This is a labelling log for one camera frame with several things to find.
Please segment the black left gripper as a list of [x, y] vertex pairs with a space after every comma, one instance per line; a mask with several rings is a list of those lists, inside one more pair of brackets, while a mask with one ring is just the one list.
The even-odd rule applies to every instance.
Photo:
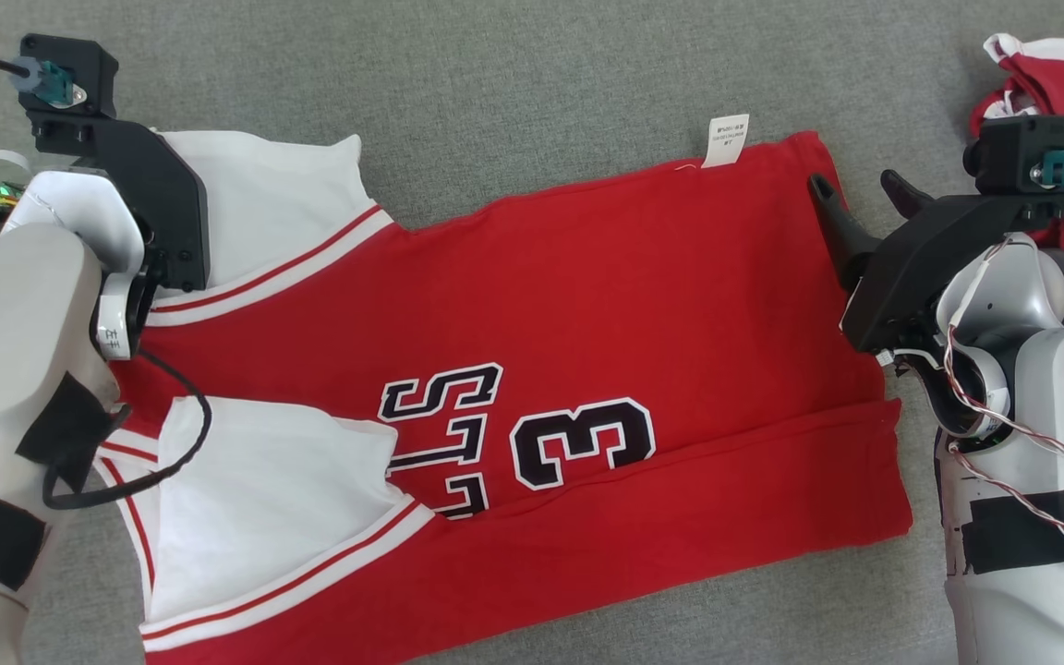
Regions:
[[210, 278], [207, 192], [170, 144], [143, 124], [106, 116], [34, 116], [35, 147], [102, 170], [168, 261], [162, 285], [202, 290]]

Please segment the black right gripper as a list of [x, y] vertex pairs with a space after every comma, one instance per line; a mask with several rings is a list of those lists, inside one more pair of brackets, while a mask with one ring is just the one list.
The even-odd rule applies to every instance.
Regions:
[[1040, 230], [1063, 211], [1055, 195], [946, 195], [937, 200], [883, 170], [881, 186], [904, 225], [886, 238], [865, 230], [824, 174], [809, 177], [828, 255], [852, 299], [841, 332], [857, 352], [875, 354], [900, 340], [938, 290], [1009, 233]]

